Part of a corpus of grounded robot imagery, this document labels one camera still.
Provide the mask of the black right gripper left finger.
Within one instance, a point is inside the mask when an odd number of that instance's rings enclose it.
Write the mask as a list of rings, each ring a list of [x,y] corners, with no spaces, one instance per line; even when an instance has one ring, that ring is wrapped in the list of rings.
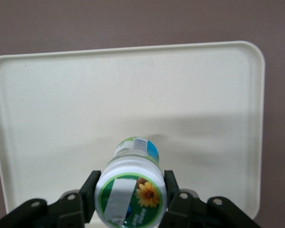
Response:
[[[0,228],[84,228],[95,211],[95,187],[100,171],[93,171],[79,190],[71,190],[53,204],[35,198],[0,219]]]

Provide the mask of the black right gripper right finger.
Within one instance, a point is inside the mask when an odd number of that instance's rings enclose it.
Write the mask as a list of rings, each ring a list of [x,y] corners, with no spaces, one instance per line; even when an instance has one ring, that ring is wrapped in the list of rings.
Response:
[[[258,228],[231,200],[215,196],[203,202],[197,192],[180,189],[173,171],[164,172],[168,207],[161,228]]]

